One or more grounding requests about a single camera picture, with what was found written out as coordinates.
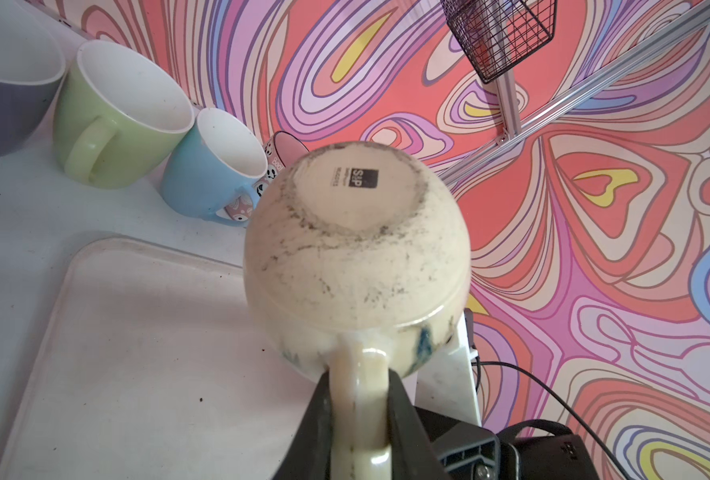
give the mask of yellow shape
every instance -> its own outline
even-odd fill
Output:
[[[496,115],[499,112],[498,108],[478,108],[478,107],[473,107],[470,104],[464,104],[464,113],[469,115],[470,117],[475,117],[475,118],[483,118],[483,117],[492,117]]]
[[[482,313],[483,315],[489,314],[489,312],[483,305],[480,304],[480,302],[478,302],[478,299],[476,299],[472,293],[470,293],[467,297],[467,304],[465,306],[475,313]]]
[[[700,470],[705,474],[709,475],[710,478],[710,460],[708,458],[698,456],[693,452],[686,450],[685,448],[679,447],[677,445],[672,445],[667,442],[651,442],[647,443],[640,449],[640,467],[643,470],[643,474],[648,480],[667,480],[662,478],[654,467],[653,458],[656,451],[668,452],[681,457],[686,457],[692,460],[696,465],[700,466]]]
[[[366,28],[365,32],[358,35],[358,38],[356,38],[349,47],[347,47],[347,50],[344,51],[344,54],[339,59],[337,66],[334,68],[333,73],[331,73],[331,80],[333,80],[334,83],[341,82],[342,79],[350,73],[350,70],[355,65],[355,62],[357,62],[360,55],[363,54],[363,50],[366,49],[369,42],[373,39],[373,36],[379,32],[379,29],[387,21],[391,14],[393,13],[389,12],[376,20],[369,26],[369,28]]]
[[[587,192],[582,191],[581,193],[587,197],[590,202],[597,206],[610,206],[614,203],[614,191],[621,187],[622,185],[634,184],[637,182],[638,174],[635,170],[629,168],[608,168],[607,170],[592,170],[589,172],[584,172],[574,177],[574,180],[581,180],[582,178],[594,178],[605,175],[610,177],[610,183],[605,186],[605,192],[600,195],[590,195]]]

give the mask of psychedelic wallpaper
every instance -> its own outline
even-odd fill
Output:
[[[437,0],[43,0],[158,62],[266,140],[373,140],[435,170],[500,131]],[[515,67],[523,117],[697,1],[566,0]],[[633,478],[710,480],[710,25],[457,184],[477,346],[552,385]],[[485,426],[552,399],[489,367]]]
[[[34,0],[160,64],[201,106],[263,141],[374,140],[434,169],[501,132],[439,0]],[[522,116],[699,0],[567,0],[552,42],[515,68]]]
[[[552,385],[633,478],[710,479],[710,25],[454,194],[481,358]],[[498,367],[483,385],[488,428],[567,423],[619,478],[538,385]]]

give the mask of wire basket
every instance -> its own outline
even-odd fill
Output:
[[[440,0],[446,23],[483,83],[554,37],[558,0]]]

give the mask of white bracket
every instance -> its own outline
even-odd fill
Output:
[[[430,412],[481,426],[472,360],[478,356],[467,341],[467,323],[461,315],[451,341],[418,371],[414,405]]]

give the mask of white tray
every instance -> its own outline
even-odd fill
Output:
[[[240,268],[99,240],[67,271],[0,480],[268,478],[313,388],[247,318]]]

